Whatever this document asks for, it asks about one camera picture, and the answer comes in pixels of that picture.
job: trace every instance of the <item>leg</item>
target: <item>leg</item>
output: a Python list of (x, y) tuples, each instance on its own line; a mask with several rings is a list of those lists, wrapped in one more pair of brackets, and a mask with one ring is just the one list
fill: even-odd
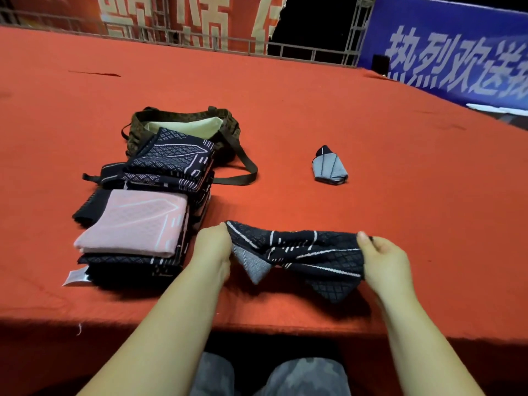
[(343, 366), (330, 359), (311, 357), (281, 364), (255, 396), (350, 396)]
[(189, 396), (233, 396), (234, 370), (229, 361), (203, 352)]

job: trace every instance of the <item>banner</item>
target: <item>banner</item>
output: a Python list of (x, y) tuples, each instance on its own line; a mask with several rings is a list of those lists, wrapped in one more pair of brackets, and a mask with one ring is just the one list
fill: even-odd
[[(67, 21), (59, 18), (39, 19), (20, 14), (23, 24), (35, 28), (55, 27), (113, 37), (139, 39), (139, 32), (122, 25), (163, 26), (164, 0), (11, 0), (15, 10), (40, 12), (96, 23)], [(268, 41), (278, 23), (286, 0), (168, 0), (170, 28), (183, 31), (184, 43), (212, 48), (210, 36), (253, 39), (251, 52), (265, 54), (263, 43)], [(192, 36), (200, 33), (207, 36)], [(153, 31), (144, 31), (142, 38), (153, 40)], [(248, 51), (248, 43), (220, 40), (218, 48)]]
[(376, 0), (359, 66), (452, 102), (528, 110), (528, 13), (437, 0)]

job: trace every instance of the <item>stack of folded cloth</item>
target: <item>stack of folded cloth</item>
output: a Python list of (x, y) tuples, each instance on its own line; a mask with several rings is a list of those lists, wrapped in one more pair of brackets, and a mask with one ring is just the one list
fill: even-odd
[(126, 163), (102, 167), (74, 214), (89, 279), (102, 287), (168, 285), (211, 198), (214, 144), (165, 128)]

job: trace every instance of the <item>blue banner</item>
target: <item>blue banner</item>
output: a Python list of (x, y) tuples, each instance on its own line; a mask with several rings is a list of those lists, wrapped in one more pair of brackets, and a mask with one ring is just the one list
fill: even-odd
[(376, 0), (359, 66), (461, 105), (528, 110), (528, 13), (437, 0)]

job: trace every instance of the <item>pink fabric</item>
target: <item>pink fabric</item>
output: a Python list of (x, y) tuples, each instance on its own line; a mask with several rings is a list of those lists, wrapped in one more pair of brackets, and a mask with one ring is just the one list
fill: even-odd
[(96, 224), (73, 244), (84, 253), (174, 255), (187, 196), (165, 192), (114, 190)]

